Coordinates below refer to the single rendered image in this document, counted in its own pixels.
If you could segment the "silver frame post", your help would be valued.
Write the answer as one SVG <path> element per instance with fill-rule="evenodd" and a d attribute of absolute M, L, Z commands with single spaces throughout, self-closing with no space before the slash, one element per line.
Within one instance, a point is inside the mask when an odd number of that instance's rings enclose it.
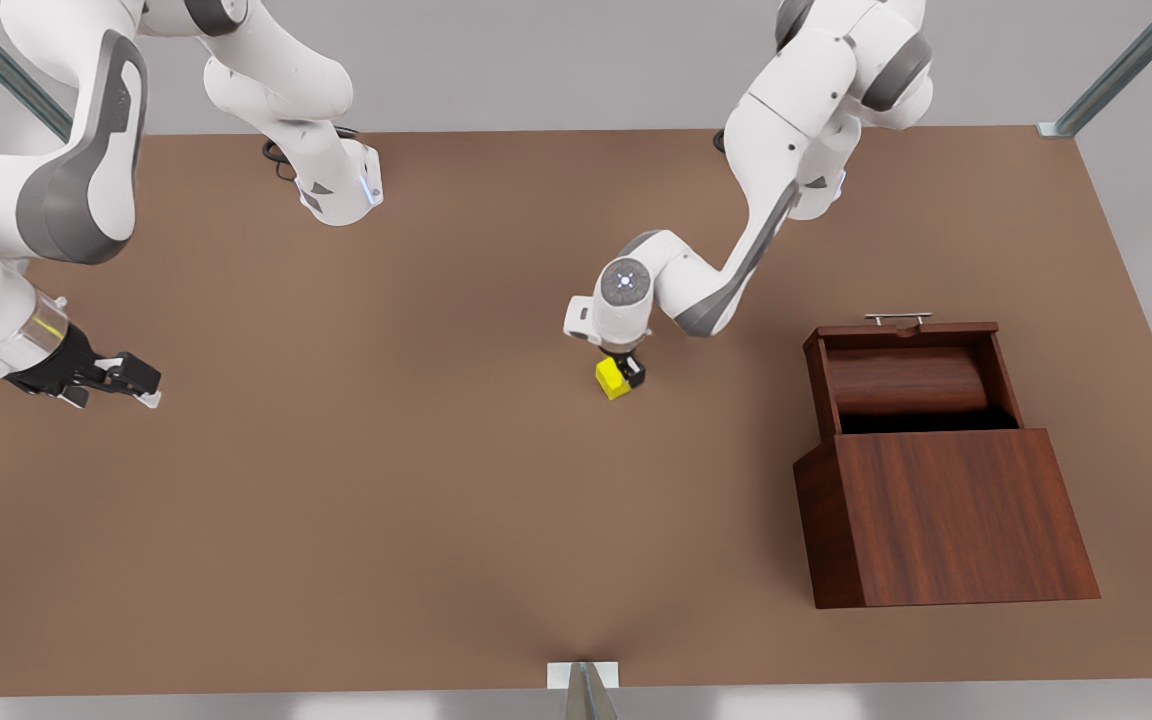
<path fill-rule="evenodd" d="M 1044 138 L 1074 138 L 1152 63 L 1152 22 L 1056 120 L 1036 126 Z"/>
<path fill-rule="evenodd" d="M 620 688 L 616 661 L 550 662 L 547 688 L 566 692 L 564 720 L 617 720 L 608 692 Z"/>
<path fill-rule="evenodd" d="M 69 141 L 71 118 L 54 97 L 38 85 L 36 79 L 0 45 L 0 85 L 24 108 L 40 120 L 59 141 Z"/>

